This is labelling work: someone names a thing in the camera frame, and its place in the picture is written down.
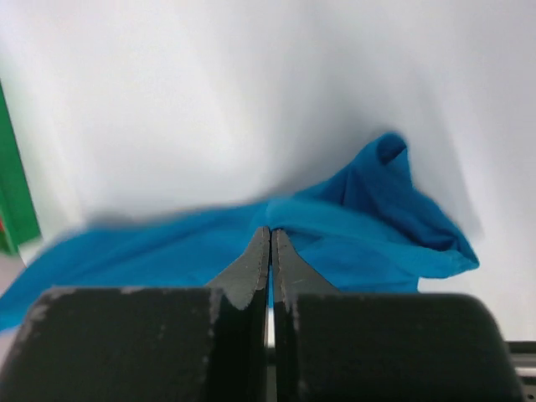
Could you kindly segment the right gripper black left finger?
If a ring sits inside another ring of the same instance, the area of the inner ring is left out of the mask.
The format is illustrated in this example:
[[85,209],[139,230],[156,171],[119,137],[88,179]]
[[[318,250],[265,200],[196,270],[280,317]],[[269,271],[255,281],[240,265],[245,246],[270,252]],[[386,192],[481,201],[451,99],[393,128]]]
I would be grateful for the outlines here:
[[29,308],[4,401],[263,401],[271,232],[202,287],[57,287]]

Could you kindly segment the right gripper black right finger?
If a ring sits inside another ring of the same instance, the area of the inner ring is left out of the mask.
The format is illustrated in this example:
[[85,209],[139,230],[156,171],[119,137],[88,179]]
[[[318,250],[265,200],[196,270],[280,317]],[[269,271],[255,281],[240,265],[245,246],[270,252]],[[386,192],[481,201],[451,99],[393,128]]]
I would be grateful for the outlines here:
[[522,401],[485,305],[463,294],[343,293],[271,236],[280,401]]

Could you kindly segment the blue t shirt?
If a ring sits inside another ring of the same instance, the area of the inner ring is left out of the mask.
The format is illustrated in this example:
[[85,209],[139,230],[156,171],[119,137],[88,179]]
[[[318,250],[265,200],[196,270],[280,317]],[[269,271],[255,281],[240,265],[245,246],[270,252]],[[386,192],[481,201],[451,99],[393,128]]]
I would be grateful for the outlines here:
[[299,256],[343,291],[415,292],[420,279],[475,270],[469,241],[413,184],[408,147],[388,132],[328,180],[290,196],[145,224],[98,224],[61,240],[1,297],[18,326],[53,286],[201,286],[260,227],[282,229]]

